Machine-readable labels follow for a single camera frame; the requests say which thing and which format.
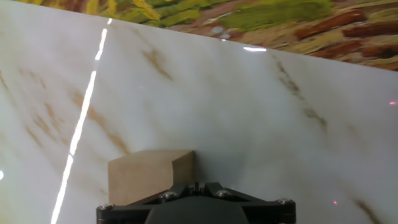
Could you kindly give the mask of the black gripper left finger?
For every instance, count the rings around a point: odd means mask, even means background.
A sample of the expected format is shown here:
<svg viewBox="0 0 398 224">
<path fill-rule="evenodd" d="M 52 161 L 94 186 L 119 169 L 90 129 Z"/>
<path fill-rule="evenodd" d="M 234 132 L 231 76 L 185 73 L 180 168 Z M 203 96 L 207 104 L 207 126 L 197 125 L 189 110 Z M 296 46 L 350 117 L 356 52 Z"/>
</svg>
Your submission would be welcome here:
<svg viewBox="0 0 398 224">
<path fill-rule="evenodd" d="M 158 205 L 171 202 L 197 193 L 197 183 L 174 184 L 170 189 L 161 191 L 128 205 L 107 203 L 96 208 L 97 224 L 145 223 L 150 211 Z"/>
</svg>

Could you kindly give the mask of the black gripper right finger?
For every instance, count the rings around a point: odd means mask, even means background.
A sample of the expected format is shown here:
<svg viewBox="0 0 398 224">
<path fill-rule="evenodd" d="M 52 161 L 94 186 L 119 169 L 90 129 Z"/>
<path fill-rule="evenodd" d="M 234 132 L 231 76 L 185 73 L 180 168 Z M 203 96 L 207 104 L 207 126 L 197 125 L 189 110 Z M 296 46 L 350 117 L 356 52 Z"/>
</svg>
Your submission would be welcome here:
<svg viewBox="0 0 398 224">
<path fill-rule="evenodd" d="M 218 182 L 205 183 L 203 186 L 197 183 L 197 195 L 237 205 L 249 223 L 295 223 L 295 201 L 292 199 L 266 201 L 223 187 Z"/>
</svg>

